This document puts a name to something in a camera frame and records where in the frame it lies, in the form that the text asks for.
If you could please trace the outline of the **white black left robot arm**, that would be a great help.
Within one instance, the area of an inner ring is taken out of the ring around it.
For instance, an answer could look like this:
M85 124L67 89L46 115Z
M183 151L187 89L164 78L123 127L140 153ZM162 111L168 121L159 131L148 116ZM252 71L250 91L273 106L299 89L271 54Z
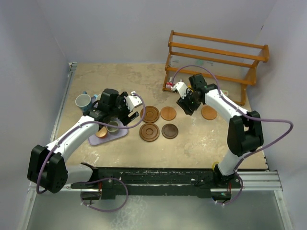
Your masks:
M61 137L31 151L27 178L36 184L36 192L59 192L64 185L83 183L88 188L97 186L99 177L96 170L86 164L67 166L70 156L90 136L103 127L110 127L110 121L117 118L120 129L129 129L131 121L139 116L133 109L145 105L136 92L119 93L114 89L103 90L100 100L90 103L81 118Z

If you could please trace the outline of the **dark walnut coaster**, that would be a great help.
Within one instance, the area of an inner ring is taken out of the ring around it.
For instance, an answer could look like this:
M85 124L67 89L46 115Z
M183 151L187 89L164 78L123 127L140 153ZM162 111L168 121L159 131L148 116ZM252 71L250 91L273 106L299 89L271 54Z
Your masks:
M174 124L165 124L162 127L162 135L167 139L174 139L178 135L178 128Z

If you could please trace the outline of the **large blue mug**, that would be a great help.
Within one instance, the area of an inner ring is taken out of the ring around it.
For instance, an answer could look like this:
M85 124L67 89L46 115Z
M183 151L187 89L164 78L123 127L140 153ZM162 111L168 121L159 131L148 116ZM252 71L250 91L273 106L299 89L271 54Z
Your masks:
M75 105L84 113L92 107L92 98L84 91L76 97Z

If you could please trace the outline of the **large brown grooved coaster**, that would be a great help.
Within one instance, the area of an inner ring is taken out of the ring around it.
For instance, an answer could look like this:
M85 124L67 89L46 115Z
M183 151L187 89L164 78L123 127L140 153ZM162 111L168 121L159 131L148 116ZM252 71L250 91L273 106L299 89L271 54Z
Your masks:
M146 123L140 127L139 135L141 139L152 142L158 139L160 134L159 127L154 123Z

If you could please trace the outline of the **large brown ringed coaster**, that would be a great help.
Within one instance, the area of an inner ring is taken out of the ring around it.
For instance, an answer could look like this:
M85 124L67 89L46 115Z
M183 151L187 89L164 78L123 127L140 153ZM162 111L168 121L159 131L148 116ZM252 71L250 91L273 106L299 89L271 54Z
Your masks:
M154 123L159 119L160 112L154 106L146 106L145 107L145 116L143 118L143 122L145 123Z

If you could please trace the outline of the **light orange wood coaster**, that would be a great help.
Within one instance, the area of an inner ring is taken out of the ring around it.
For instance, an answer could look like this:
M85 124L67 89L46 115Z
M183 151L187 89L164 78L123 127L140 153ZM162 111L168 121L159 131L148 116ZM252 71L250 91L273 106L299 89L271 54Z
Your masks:
M201 110L201 115L204 119L214 120L217 117L217 112L210 106L204 106Z

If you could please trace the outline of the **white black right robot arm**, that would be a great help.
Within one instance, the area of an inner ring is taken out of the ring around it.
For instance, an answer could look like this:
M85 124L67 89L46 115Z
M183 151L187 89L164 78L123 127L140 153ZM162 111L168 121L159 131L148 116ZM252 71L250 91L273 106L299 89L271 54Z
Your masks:
M228 152L213 170L213 182L217 187L225 187L234 177L237 164L243 155L262 146L263 132L260 118L256 111L247 111L228 99L216 84L207 84L202 74L189 77L191 88L178 82L171 88L178 92L177 104L185 114L193 115L201 104L214 109L228 123Z

